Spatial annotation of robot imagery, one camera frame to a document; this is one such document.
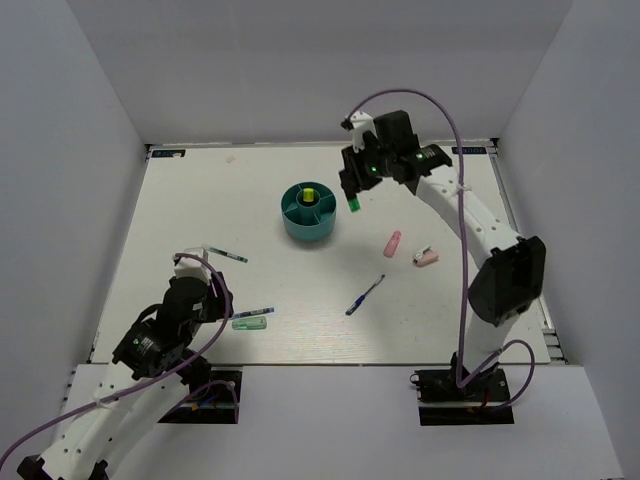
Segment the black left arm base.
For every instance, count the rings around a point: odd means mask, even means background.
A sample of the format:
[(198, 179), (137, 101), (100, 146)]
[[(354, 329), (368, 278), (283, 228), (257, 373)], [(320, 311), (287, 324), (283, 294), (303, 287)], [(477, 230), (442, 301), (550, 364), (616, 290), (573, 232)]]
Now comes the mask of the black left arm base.
[(212, 370), (207, 380), (213, 382), (206, 389), (172, 408), (160, 424), (234, 425), (240, 413), (241, 369)]

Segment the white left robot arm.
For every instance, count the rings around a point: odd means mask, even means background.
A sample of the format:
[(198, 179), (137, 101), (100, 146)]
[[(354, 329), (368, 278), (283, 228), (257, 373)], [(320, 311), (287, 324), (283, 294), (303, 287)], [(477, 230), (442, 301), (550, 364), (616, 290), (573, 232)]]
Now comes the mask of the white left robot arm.
[(66, 429), (44, 452), (25, 457), (22, 479), (110, 479), (131, 449), (181, 404), (229, 380), (215, 376), (202, 351), (190, 349), (199, 328), (226, 323), (233, 295), (219, 272), (177, 272), (161, 302), (144, 309), (116, 346), (91, 402), (63, 415)]

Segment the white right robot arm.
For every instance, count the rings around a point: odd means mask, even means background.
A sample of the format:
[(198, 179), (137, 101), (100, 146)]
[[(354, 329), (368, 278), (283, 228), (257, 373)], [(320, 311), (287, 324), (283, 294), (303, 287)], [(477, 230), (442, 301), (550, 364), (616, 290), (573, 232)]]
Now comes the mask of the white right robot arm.
[(432, 208), (461, 241), (462, 258), (475, 263), (462, 300), (458, 361), (453, 390), (472, 399), (484, 391), (493, 365), (516, 320), (542, 290), (546, 247), (537, 236), (523, 237), (501, 222), (459, 179), (451, 157), (439, 146), (422, 146), (407, 112), (376, 118), (357, 111), (342, 123), (352, 143), (342, 151), (339, 173), (349, 208), (360, 208), (358, 195), (391, 178)]

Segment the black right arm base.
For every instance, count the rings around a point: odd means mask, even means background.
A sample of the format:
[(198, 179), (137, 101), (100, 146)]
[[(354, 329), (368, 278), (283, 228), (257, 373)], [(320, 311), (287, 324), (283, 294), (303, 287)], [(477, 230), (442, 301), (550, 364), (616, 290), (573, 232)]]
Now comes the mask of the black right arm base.
[(467, 386), (455, 382), (456, 354), (448, 369), (415, 370), (409, 382), (417, 392), (421, 426), (489, 426), (515, 423), (503, 369), (493, 366)]

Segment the yellow black highlighter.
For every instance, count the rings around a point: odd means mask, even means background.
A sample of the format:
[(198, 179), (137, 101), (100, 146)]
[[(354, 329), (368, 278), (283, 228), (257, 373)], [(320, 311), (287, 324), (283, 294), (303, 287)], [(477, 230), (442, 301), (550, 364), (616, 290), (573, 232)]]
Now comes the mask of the yellow black highlighter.
[(307, 205), (311, 205), (315, 202), (315, 190), (313, 188), (303, 189), (302, 202)]

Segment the pink correction tape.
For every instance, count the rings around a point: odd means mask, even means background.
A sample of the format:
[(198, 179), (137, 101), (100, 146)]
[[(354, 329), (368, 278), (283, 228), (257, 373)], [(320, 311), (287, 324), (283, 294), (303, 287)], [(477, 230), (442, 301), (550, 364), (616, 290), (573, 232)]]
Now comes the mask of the pink correction tape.
[(414, 266), (422, 268), (436, 262), (438, 259), (439, 254), (431, 246), (426, 246), (414, 253), (412, 263)]

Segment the green gel pen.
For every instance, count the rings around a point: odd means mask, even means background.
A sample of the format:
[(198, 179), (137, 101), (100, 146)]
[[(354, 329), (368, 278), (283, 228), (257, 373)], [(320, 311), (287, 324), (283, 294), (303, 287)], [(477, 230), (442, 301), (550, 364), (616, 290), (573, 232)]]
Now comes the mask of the green gel pen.
[(212, 246), (209, 246), (209, 245), (203, 244), (202, 248), (203, 248), (204, 251), (206, 251), (208, 253), (213, 253), (215, 255), (223, 256), (225, 258), (229, 258), (229, 259), (232, 259), (234, 261), (241, 262), (241, 263), (245, 263), (246, 264), (249, 261), (248, 258), (246, 258), (246, 257), (244, 257), (242, 255), (231, 253), (229, 251), (222, 250), (222, 249), (219, 249), (219, 248), (216, 248), (216, 247), (212, 247)]

